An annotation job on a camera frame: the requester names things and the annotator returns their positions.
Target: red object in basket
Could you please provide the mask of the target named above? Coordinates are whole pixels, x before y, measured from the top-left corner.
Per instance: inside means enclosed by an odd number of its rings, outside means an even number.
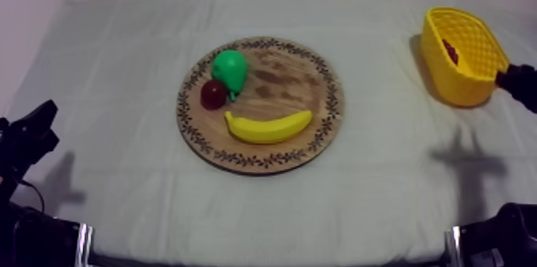
[[[452,59],[455,65],[457,65],[459,63],[459,55],[457,55],[455,48],[453,48],[445,39],[443,39],[442,42],[444,43],[444,47],[446,47],[449,57]]]

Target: toy banana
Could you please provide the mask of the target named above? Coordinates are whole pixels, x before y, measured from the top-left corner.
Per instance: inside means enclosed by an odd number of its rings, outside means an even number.
[[[312,120],[312,112],[304,110],[271,121],[254,121],[247,118],[235,118],[231,112],[225,112],[229,131],[243,141],[253,144],[274,144],[285,141],[302,131]]]

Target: toy fruit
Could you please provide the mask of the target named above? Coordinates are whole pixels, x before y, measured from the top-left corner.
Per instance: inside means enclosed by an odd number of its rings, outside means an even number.
[[[304,110],[277,120],[254,121],[234,118],[225,112],[229,131],[241,140],[254,144],[274,144],[285,141],[302,131],[312,120],[312,112]]]
[[[228,87],[231,101],[242,91],[248,72],[248,63],[239,51],[222,51],[213,62],[213,77]]]
[[[455,48],[453,48],[445,39],[442,40],[442,43],[444,44],[444,47],[446,48],[449,57],[452,59],[455,65],[457,65],[459,63],[459,55],[457,55]]]
[[[218,80],[209,80],[201,87],[201,105],[206,110],[218,110],[225,104],[228,88]]]

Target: green pear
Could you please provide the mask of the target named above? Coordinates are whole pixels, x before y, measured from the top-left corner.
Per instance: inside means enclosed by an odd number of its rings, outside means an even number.
[[[248,63],[239,51],[222,51],[213,62],[213,77],[223,82],[229,90],[231,101],[242,91],[248,73]]]

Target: floral border pattern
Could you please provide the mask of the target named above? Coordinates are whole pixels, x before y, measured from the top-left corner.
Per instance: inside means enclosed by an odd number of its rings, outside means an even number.
[[[192,88],[199,82],[200,78],[203,77],[205,72],[210,69],[211,62],[222,51],[268,48],[285,50],[289,54],[298,55],[301,58],[308,59],[310,62],[315,64],[317,72],[319,72],[327,85],[328,92],[326,96],[325,108],[328,111],[328,116],[321,119],[320,128],[317,129],[313,139],[308,143],[308,147],[306,149],[294,149],[286,153],[271,153],[267,157],[258,157],[257,155],[245,157],[242,153],[227,153],[225,150],[214,149],[210,141],[207,141],[207,139],[205,139],[205,137],[203,137],[203,135],[200,133],[200,130],[193,127],[191,124],[193,119],[189,115],[190,105],[188,103],[189,95],[187,92],[192,90]],[[181,90],[177,96],[177,120],[179,123],[179,130],[183,133],[185,138],[197,145],[202,153],[207,155],[212,154],[213,159],[218,161],[233,162],[234,164],[241,165],[243,167],[259,166],[266,169],[268,169],[271,165],[282,165],[289,161],[300,162],[302,161],[303,157],[307,156],[306,153],[315,153],[323,145],[324,139],[332,131],[333,121],[338,115],[341,114],[341,112],[338,110],[338,104],[340,102],[336,96],[337,91],[338,89],[336,86],[336,81],[324,59],[311,53],[309,50],[295,46],[290,42],[278,41],[275,38],[260,38],[256,41],[247,40],[244,42],[232,42],[217,50],[214,50],[205,60],[198,62],[190,74],[189,80],[187,80],[181,87]]]

